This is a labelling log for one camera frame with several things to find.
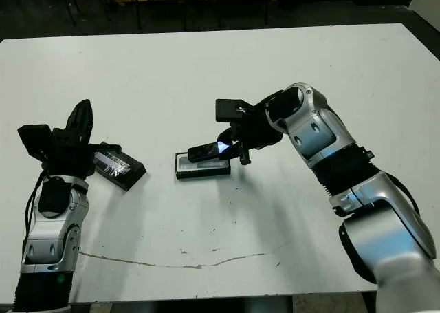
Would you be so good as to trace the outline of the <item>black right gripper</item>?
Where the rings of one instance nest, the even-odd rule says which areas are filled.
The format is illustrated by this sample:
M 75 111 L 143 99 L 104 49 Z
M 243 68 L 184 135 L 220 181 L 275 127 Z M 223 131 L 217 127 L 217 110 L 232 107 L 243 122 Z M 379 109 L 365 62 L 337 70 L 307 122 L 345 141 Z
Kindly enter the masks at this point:
M 242 165 L 248 165 L 251 149 L 262 149 L 281 141 L 283 133 L 274 129 L 266 114 L 263 101 L 251 105 L 244 100 L 234 102 L 236 114 L 240 114 L 230 127 L 219 134 L 219 142 L 229 142 L 230 146 L 223 151 L 223 159 L 238 158 Z

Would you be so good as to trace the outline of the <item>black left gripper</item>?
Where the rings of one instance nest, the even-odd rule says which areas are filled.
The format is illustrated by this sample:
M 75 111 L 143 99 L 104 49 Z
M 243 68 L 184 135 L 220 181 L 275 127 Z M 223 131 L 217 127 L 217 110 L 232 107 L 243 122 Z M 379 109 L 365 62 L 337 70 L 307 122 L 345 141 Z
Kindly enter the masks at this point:
M 48 175 L 68 175 L 85 180 L 94 174 L 96 152 L 119 153 L 119 144 L 90 144 L 94 126 L 89 99 L 80 101 L 67 119 L 65 129 L 54 128 L 42 168 Z

